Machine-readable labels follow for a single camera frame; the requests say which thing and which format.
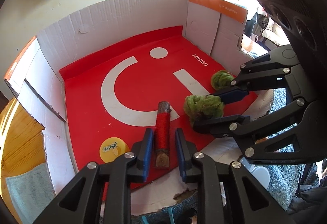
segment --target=red mat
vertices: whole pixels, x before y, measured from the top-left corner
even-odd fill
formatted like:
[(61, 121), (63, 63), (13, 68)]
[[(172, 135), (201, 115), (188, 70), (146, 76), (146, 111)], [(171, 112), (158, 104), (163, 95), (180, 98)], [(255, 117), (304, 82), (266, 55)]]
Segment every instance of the red mat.
[[(210, 78), (223, 67), (183, 38), (181, 30), (182, 27), (175, 27), (138, 35), (60, 70), (65, 81), (69, 132), (79, 169), (90, 161), (103, 163), (99, 148), (109, 137), (121, 138), (130, 148), (134, 142), (143, 138), (145, 127), (118, 121), (105, 109), (101, 98), (102, 83), (107, 74), (121, 62), (128, 61), (126, 59), (132, 59), (131, 57), (137, 62), (126, 67), (118, 75), (114, 83), (114, 93), (121, 104), (137, 111), (154, 111), (157, 110), (158, 102), (163, 100), (170, 102), (180, 116), (171, 121), (170, 125), (171, 170), (178, 165), (174, 144), (177, 127), (183, 128), (186, 140), (194, 142), (198, 150), (214, 139), (211, 135), (198, 134), (192, 130), (189, 119), (183, 111), (184, 99), (191, 93), (173, 73), (184, 69), (212, 93), (214, 90), (210, 85)], [(167, 55), (161, 59), (151, 57), (150, 51), (156, 47), (166, 49)], [(94, 66), (97, 59), (102, 63)], [(106, 96), (107, 93), (108, 96), (112, 94), (110, 90), (104, 89), (102, 96)], [(252, 92), (242, 101), (226, 105), (224, 115), (242, 114), (256, 97)], [(148, 182), (169, 171), (153, 168), (153, 162), (154, 158)]]

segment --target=yellow round lid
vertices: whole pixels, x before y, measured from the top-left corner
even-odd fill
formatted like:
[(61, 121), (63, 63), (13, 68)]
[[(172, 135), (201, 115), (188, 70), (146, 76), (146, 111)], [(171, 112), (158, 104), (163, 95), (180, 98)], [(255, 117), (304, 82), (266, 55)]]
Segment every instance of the yellow round lid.
[(99, 153), (103, 162), (108, 163), (129, 151), (129, 147), (123, 140), (118, 137), (110, 137), (101, 144)]

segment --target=metal screw head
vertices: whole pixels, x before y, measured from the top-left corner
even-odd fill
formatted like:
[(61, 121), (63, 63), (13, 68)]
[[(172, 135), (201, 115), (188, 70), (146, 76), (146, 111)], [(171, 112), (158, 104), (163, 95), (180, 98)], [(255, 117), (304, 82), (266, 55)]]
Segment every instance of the metal screw head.
[(254, 155), (254, 148), (249, 147), (245, 150), (245, 156), (246, 157), (252, 157)]
[(204, 157), (204, 154), (202, 152), (195, 152), (194, 157), (196, 159), (202, 159)]
[(229, 130), (230, 130), (230, 131), (234, 131), (234, 130), (236, 130), (236, 128), (237, 128), (237, 123), (231, 123), (231, 124), (229, 125)]
[(302, 98), (298, 98), (297, 101), (296, 101), (296, 103), (297, 103), (300, 107), (302, 107), (302, 106), (305, 104), (305, 100), (302, 99)]
[(239, 168), (242, 166), (242, 164), (241, 164), (240, 162), (238, 162), (238, 161), (233, 161), (233, 162), (232, 162), (232, 166), (233, 166), (235, 169), (239, 169)]
[(90, 162), (87, 164), (87, 167), (92, 170), (97, 167), (97, 164), (95, 162)]
[(126, 152), (125, 154), (124, 154), (124, 156), (125, 156), (125, 158), (127, 158), (127, 159), (132, 159), (132, 158), (134, 158), (134, 153), (133, 152)]

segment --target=green yarn ball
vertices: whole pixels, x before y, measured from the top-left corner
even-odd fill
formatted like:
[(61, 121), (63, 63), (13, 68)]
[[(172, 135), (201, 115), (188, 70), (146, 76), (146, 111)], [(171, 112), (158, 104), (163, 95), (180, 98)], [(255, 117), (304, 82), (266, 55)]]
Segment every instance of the green yarn ball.
[(184, 112), (190, 118), (192, 125), (195, 121), (222, 117), (223, 109), (224, 104), (220, 97), (214, 95), (190, 95), (185, 98), (184, 102)]
[(220, 70), (211, 77), (211, 86), (215, 90), (226, 88), (230, 86), (233, 79), (234, 77), (232, 74), (228, 73), (226, 70)]

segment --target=gray carpet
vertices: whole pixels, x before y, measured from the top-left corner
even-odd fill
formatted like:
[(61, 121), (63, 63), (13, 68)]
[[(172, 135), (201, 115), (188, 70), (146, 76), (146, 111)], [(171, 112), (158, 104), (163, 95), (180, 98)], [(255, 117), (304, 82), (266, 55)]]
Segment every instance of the gray carpet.
[[(285, 89), (275, 89), (274, 103), (271, 108), (271, 113), (286, 105)], [(290, 128), (286, 128), (275, 135), (278, 135)], [(287, 146), (281, 149), (281, 152), (292, 152), (293, 147)], [(298, 183), (301, 175), (301, 165), (268, 165), (265, 166), (270, 173), (270, 184), (268, 192), (274, 199), (286, 210), (295, 195), (298, 188)]]

